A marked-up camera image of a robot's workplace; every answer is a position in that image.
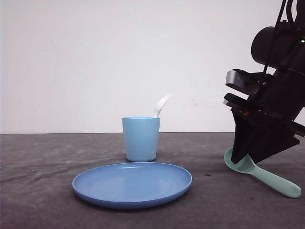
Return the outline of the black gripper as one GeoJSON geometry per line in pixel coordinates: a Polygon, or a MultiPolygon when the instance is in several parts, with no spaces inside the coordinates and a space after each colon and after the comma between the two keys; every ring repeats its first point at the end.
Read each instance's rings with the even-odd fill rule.
{"type": "Polygon", "coordinates": [[[249,155],[261,162],[300,143],[295,134],[304,137],[305,127],[295,122],[305,106],[305,75],[293,70],[277,70],[272,77],[259,82],[255,95],[243,99],[228,93],[224,104],[232,107],[235,136],[231,161],[237,164],[249,155]],[[268,116],[275,124],[267,126],[268,116]]]}

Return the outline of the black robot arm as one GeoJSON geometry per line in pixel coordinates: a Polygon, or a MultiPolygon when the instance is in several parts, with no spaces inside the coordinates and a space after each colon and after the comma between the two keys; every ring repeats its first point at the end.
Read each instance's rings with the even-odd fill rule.
{"type": "Polygon", "coordinates": [[[227,73],[226,86],[247,95],[243,99],[228,93],[224,103],[231,108],[235,137],[231,161],[245,155],[258,163],[299,144],[305,128],[295,119],[305,106],[305,3],[282,2],[275,26],[260,30],[252,46],[252,58],[275,72],[249,73],[233,69],[227,73]]]}

